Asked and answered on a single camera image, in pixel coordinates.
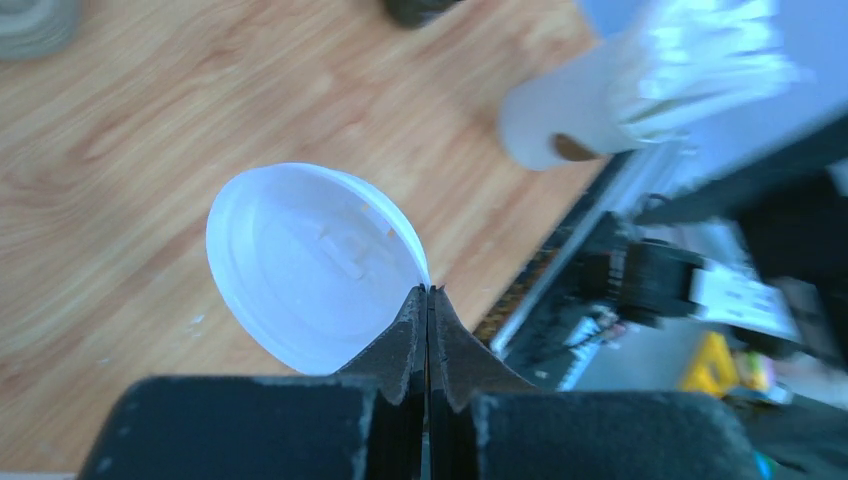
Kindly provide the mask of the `white plastic cup lid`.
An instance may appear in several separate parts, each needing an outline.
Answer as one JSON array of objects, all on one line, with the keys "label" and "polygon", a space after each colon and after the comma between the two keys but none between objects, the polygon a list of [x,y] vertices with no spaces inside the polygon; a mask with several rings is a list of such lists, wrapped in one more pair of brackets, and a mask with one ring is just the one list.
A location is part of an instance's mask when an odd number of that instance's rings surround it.
[{"label": "white plastic cup lid", "polygon": [[244,330],[288,367],[336,372],[430,281],[400,208],[352,174],[308,163],[242,172],[206,227],[214,282]]}]

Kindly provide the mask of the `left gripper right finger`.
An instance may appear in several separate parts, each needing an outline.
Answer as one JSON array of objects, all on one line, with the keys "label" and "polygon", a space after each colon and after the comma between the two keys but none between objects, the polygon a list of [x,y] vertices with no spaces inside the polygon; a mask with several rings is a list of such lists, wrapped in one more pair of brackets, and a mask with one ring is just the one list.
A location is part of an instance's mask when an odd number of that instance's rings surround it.
[{"label": "left gripper right finger", "polygon": [[732,412],[700,393],[534,387],[427,294],[434,479],[758,479]]}]

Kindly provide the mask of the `dark brown plastic cup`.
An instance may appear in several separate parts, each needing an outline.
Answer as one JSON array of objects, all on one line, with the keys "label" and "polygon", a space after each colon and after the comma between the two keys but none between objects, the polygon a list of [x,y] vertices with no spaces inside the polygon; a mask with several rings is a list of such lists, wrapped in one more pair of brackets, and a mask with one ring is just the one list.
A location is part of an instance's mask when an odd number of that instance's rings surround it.
[{"label": "dark brown plastic cup", "polygon": [[405,29],[418,29],[442,16],[461,0],[383,0],[388,17]]}]

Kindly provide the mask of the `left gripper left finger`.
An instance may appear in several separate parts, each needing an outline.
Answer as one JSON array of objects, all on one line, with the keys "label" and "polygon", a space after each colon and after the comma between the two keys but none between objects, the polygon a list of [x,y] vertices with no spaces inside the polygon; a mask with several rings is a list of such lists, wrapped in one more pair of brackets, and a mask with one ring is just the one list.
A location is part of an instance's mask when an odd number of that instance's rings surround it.
[{"label": "left gripper left finger", "polygon": [[162,375],[115,403],[83,479],[424,479],[428,292],[327,376]]}]

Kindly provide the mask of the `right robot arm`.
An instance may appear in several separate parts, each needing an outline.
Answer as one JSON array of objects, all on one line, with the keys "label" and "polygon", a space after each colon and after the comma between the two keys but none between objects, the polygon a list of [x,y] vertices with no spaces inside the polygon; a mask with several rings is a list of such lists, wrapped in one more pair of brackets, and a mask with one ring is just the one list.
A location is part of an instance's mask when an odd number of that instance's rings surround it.
[{"label": "right robot arm", "polygon": [[847,192],[824,169],[760,197],[734,223],[755,273],[658,239],[627,247],[616,300],[646,325],[722,324],[775,359],[807,354],[847,367]]}]

